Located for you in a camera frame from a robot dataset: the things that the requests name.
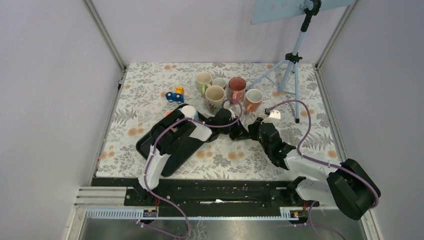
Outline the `light green mug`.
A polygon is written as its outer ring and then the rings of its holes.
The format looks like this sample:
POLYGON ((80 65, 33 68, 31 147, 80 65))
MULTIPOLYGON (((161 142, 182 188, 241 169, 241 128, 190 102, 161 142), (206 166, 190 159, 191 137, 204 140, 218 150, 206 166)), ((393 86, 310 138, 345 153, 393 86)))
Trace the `light green mug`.
POLYGON ((209 72, 204 71, 198 73, 195 80, 197 89, 201 95, 204 96, 206 94, 206 90, 212 86, 213 76, 209 72))

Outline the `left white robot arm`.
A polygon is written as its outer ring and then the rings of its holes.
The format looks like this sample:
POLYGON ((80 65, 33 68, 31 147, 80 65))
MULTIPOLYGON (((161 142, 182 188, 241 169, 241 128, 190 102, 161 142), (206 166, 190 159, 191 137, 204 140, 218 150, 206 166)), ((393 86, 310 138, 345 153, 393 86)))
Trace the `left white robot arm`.
POLYGON ((190 120, 182 121, 168 130, 162 137, 160 134, 184 117, 182 108, 173 110, 170 115, 156 123, 152 129, 135 145, 135 149, 146 160, 153 151, 152 147, 158 140, 155 148, 160 156, 167 154, 169 158, 165 161, 160 171, 154 174, 157 177, 169 177, 182 166, 204 143, 210 143, 218 138, 220 134, 229 135, 233 141, 249 138, 249 133, 237 119, 232 111, 221 108, 214 116, 205 117, 198 115, 200 126, 197 122, 190 120))

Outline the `grey mug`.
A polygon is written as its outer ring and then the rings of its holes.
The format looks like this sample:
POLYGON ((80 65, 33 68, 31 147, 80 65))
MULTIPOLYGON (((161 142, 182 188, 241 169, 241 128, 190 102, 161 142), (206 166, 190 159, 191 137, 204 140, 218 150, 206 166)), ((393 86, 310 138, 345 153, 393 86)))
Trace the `grey mug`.
POLYGON ((222 77, 217 77, 212 81, 212 85, 219 86, 225 90, 227 87, 227 81, 222 77))

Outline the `cream floral mug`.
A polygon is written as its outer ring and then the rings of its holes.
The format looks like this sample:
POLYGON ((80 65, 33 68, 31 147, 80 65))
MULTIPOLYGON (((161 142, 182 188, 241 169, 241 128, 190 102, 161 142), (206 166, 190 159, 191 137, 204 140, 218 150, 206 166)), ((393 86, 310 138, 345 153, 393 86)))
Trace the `cream floral mug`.
POLYGON ((221 86, 212 85, 205 91, 207 109, 211 114, 215 114, 222 108, 226 97, 226 91, 221 86))

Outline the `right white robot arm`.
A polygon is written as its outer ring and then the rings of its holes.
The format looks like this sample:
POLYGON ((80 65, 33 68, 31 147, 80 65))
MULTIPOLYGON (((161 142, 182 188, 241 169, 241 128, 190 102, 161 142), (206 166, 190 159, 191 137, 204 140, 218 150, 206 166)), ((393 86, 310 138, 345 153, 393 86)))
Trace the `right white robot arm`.
POLYGON ((248 126, 248 133, 273 165, 304 175, 293 180, 286 193, 291 205, 317 201, 337 207, 352 220, 378 205, 381 191, 357 161, 349 158, 336 164, 302 155, 298 147, 281 139, 273 123, 260 117, 248 126))

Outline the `salmon textured square mug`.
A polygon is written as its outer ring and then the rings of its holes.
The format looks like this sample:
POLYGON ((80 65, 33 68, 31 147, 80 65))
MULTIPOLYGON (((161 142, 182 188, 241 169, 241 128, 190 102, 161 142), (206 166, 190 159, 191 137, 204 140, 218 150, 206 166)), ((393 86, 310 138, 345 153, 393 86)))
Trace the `salmon textured square mug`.
POLYGON ((255 112, 263 101, 263 93, 258 89, 250 89, 245 94, 247 113, 255 112))

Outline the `plain pink mug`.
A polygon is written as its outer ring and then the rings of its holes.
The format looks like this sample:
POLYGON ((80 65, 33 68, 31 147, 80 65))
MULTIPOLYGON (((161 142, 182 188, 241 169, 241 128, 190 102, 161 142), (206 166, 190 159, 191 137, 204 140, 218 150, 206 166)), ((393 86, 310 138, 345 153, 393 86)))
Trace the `plain pink mug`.
POLYGON ((168 110, 165 112, 164 116, 167 117, 168 115, 170 115, 173 111, 172 110, 168 110))

